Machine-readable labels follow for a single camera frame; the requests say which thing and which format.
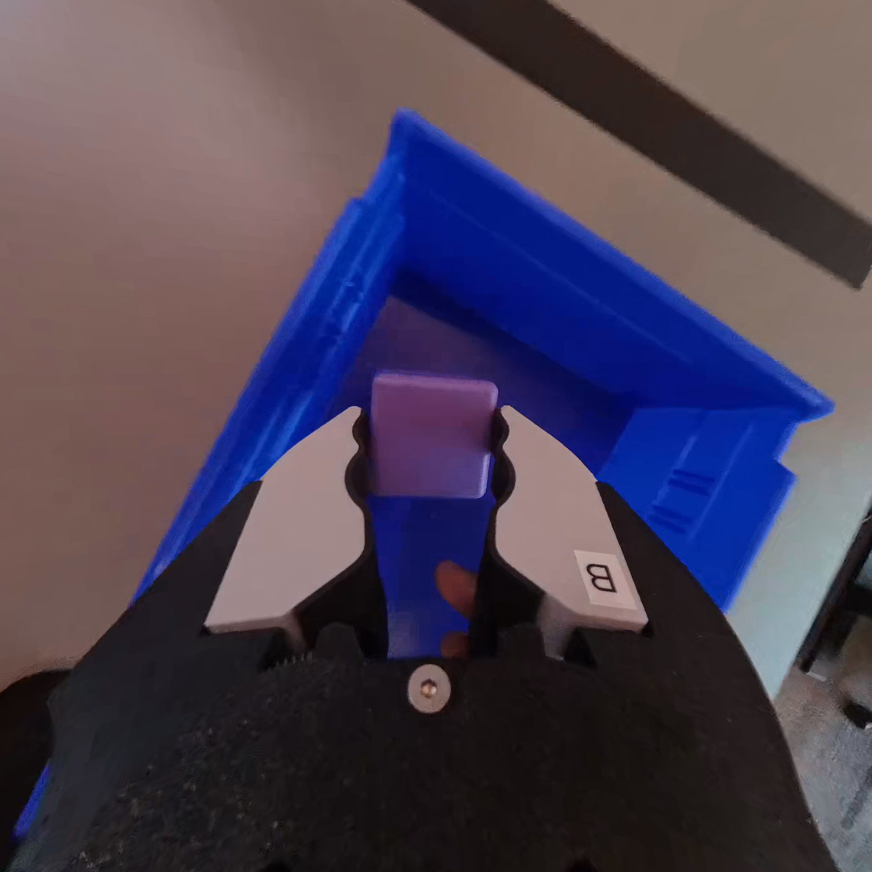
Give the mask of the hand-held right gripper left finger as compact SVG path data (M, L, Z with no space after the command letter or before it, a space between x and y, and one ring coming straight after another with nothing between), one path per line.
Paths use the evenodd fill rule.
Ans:
M350 470L365 460L365 414L350 406L263 475L208 611L213 635L282 630L296 651L344 624L377 651L377 568L365 499Z

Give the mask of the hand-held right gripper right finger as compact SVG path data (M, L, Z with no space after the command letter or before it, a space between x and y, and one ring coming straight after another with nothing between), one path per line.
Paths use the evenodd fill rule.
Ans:
M527 625L548 655L566 655L585 629L643 635L648 615L594 474L511 406L496 410L493 438L477 653Z

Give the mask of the purple foam cube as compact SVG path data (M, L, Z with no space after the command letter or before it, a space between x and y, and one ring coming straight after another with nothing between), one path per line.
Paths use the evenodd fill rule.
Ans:
M498 388L489 380L382 372L372 381L370 469L378 496L484 496Z

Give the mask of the blue plastic bin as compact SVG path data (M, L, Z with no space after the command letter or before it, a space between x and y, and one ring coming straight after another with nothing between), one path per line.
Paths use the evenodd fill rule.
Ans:
M648 615L477 653L484 496L372 490L372 381L489 380L594 474ZM213 635L259 482L350 406L377 651ZM49 698L21 870L776 870L826 855L725 619L832 402L412 113L338 219L120 619Z

